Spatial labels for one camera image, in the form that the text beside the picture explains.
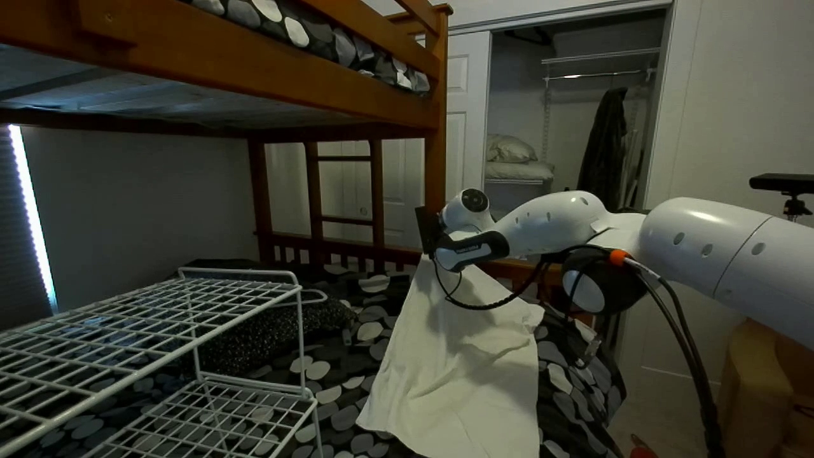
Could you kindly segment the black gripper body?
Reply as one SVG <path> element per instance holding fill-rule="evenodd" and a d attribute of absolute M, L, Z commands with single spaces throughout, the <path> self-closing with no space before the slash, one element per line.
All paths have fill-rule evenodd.
<path fill-rule="evenodd" d="M 417 229 L 421 251 L 448 273 L 459 273 L 459 250 L 456 241 L 444 234 L 443 218 L 430 212 L 426 207 L 414 209 Z"/>

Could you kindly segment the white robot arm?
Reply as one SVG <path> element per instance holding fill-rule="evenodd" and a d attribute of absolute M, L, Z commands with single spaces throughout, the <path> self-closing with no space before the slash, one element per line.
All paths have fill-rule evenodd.
<path fill-rule="evenodd" d="M 814 229 L 787 218 L 686 195 L 651 212 L 609 212 L 590 192 L 534 195 L 494 218 L 480 188 L 462 188 L 443 209 L 417 207 L 414 217 L 421 251 L 448 273 L 590 250 L 814 347 Z"/>

